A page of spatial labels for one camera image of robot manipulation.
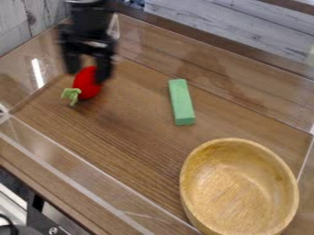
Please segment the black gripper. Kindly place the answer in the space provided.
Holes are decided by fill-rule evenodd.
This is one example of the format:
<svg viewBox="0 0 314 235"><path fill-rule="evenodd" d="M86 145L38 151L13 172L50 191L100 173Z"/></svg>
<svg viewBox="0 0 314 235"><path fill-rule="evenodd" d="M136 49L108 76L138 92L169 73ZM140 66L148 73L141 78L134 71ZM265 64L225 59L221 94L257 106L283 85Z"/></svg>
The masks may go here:
<svg viewBox="0 0 314 235"><path fill-rule="evenodd" d="M80 55L90 55L96 58L96 83L101 84L112 75L116 45L112 0L66 0L66 4L69 21L58 26L66 72L74 74L81 68Z"/></svg>

